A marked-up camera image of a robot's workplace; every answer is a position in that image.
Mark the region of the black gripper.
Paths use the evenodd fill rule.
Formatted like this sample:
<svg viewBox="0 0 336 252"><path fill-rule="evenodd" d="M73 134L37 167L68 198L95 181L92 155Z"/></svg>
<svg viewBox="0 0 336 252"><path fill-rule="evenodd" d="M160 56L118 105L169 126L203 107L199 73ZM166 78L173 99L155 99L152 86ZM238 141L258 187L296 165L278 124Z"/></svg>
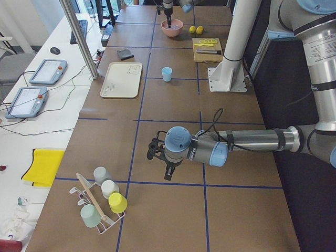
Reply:
<svg viewBox="0 0 336 252"><path fill-rule="evenodd" d="M172 25L172 19L171 19L171 15L172 15L172 8L166 8L164 10L165 15L167 16L166 20L167 20L167 27L171 28Z"/></svg>
<svg viewBox="0 0 336 252"><path fill-rule="evenodd" d="M175 171L175 167L179 166L183 161L182 157L172 158L169 156L165 156L165 162L167 164L166 171L164 175L164 179L170 181L172 179L173 173Z"/></svg>

